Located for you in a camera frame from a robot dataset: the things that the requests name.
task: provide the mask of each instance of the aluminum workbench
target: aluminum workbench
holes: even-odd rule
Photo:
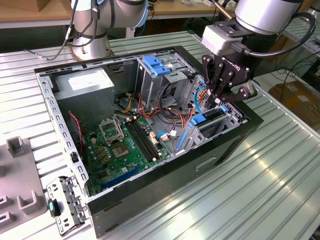
[[[116,54],[182,45],[201,60],[209,52],[188,32],[110,43]],[[37,52],[53,56],[57,50]],[[33,68],[73,61],[68,48],[54,62],[26,52],[0,54],[0,144],[14,136],[30,139],[43,189],[69,171]],[[227,161],[101,239],[307,240],[320,225],[320,136],[258,90],[247,104],[264,122]],[[49,211],[0,235],[2,240],[59,237]],[[88,220],[66,236],[94,238]]]

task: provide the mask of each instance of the cardboard box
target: cardboard box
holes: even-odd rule
[[[278,101],[283,83],[275,85],[269,93]],[[300,81],[285,84],[281,103],[315,131],[320,129],[320,97]]]
[[[16,9],[40,12],[40,10],[43,9],[49,1],[50,0],[0,0],[0,5]]]

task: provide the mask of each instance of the metal bracket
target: metal bracket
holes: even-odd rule
[[[57,202],[60,210],[55,222],[61,236],[85,223],[89,217],[88,208],[81,204],[81,190],[74,176],[58,177],[46,189],[50,199]]]

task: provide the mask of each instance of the white label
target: white label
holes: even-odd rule
[[[104,83],[104,79],[101,77],[97,77],[96,73],[90,73],[83,76],[70,77],[69,84],[72,90],[85,89],[88,87],[102,85]]]
[[[170,64],[167,64],[167,65],[164,65],[166,68],[173,68],[174,66],[170,63]]]
[[[290,89],[292,92],[294,91],[298,91],[298,88],[296,86],[293,86],[293,85],[288,85],[286,86],[288,89]]]
[[[309,102],[309,98],[307,98],[305,95],[299,95],[297,96],[302,102]]]
[[[175,131],[175,130],[172,130],[171,132],[169,132],[169,135],[171,135],[171,136],[176,136],[177,135],[177,131]]]

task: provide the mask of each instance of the red wire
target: red wire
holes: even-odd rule
[[[79,121],[78,119],[76,118],[75,115],[73,115],[71,112],[68,112],[68,114],[73,117],[73,119],[75,120],[77,126],[78,126],[78,129],[79,129],[79,134],[80,134],[80,145],[81,145],[81,157],[82,157],[82,148],[83,148],[83,143],[82,143],[82,132],[81,132],[81,128],[80,128],[80,124],[79,124]]]

